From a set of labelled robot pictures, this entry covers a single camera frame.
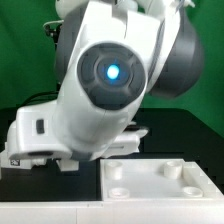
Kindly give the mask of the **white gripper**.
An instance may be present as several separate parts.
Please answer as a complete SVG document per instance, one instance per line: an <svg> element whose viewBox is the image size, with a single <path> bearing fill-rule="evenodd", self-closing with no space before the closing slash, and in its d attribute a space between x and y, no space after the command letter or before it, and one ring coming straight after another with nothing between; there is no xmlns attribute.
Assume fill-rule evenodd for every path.
<svg viewBox="0 0 224 224"><path fill-rule="evenodd" d="M141 139L145 137L148 132L149 129L144 126L127 126L101 157L125 156L138 152Z"/></svg>

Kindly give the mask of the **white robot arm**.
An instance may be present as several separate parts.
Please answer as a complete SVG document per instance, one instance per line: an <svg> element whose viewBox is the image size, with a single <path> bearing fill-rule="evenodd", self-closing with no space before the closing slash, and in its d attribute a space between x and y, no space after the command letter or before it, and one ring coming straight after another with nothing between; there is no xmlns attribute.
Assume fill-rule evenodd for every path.
<svg viewBox="0 0 224 224"><path fill-rule="evenodd" d="M203 51L191 0L57 0L60 84L51 115L59 158L129 151L145 94L175 98L199 79Z"/></svg>

